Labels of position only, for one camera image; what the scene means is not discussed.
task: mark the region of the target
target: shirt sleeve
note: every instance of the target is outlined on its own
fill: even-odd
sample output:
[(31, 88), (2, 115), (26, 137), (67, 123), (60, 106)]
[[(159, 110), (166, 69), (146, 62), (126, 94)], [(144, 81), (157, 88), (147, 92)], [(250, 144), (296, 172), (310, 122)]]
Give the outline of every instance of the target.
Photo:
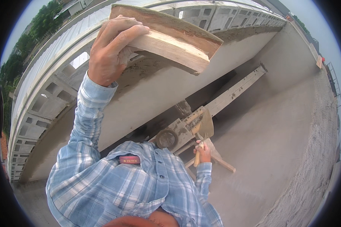
[(63, 190), (59, 185), (73, 181), (71, 178), (100, 160), (97, 143), (104, 117), (103, 110), (116, 89), (116, 82), (106, 88), (94, 83), (87, 73), (85, 74), (78, 90), (77, 108), (69, 142), (59, 150), (57, 162), (49, 174), (46, 185), (48, 197), (53, 198), (59, 190)]
[(207, 200), (208, 187), (211, 184), (212, 162), (202, 162), (197, 166), (195, 185), (201, 195)]

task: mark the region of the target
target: plaid shirt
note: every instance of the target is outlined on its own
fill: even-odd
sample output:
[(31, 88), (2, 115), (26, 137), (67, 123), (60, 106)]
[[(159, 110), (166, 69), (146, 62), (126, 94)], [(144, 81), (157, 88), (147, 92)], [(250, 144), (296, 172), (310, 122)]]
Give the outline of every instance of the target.
[[(127, 141), (100, 159), (103, 109), (117, 88), (95, 84), (85, 75), (78, 91), (70, 140), (59, 150), (46, 185), (50, 211), (61, 226), (102, 226), (125, 215), (148, 218), (160, 206), (179, 226), (223, 226), (207, 202), (212, 163), (197, 167), (194, 183), (182, 160), (153, 143)], [(119, 164), (119, 155), (140, 164)]]

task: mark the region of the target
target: red object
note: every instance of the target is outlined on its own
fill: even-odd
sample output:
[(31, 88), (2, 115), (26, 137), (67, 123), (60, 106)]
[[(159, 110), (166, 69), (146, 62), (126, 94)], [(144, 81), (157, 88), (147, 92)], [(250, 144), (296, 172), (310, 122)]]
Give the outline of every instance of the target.
[(138, 156), (120, 156), (120, 164), (140, 164), (140, 157)]

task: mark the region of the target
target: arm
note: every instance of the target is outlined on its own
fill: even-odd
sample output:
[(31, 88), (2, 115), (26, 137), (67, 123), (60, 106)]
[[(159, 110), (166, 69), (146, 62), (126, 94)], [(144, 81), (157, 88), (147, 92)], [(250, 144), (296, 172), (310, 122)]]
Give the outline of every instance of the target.
[(197, 166), (197, 176), (195, 185), (201, 195), (207, 200), (208, 198), (208, 187), (211, 184), (211, 170), (212, 170), (212, 162), (211, 162), (211, 151), (210, 148), (204, 143), (204, 149), (200, 146), (196, 146), (193, 150), (194, 153), (200, 152), (200, 164)]
[(89, 70), (78, 90), (77, 108), (69, 142), (59, 150), (46, 193), (54, 199), (81, 179), (81, 173), (100, 160), (98, 140), (103, 110), (113, 97), (116, 79), (126, 67), (132, 49), (126, 45), (149, 32), (141, 22), (128, 17), (106, 21), (91, 48)]

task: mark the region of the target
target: worker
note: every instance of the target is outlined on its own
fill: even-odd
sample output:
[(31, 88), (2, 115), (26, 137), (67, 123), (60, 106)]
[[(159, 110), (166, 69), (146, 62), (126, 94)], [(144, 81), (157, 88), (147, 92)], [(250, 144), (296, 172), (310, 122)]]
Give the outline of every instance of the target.
[(195, 183), (179, 157), (154, 143), (127, 141), (100, 159), (103, 110), (136, 51), (127, 44), (149, 30), (120, 15), (106, 21), (95, 39), (69, 142), (46, 185), (50, 211), (61, 226), (223, 226), (207, 202), (212, 163), (206, 143), (194, 149), (200, 152)]

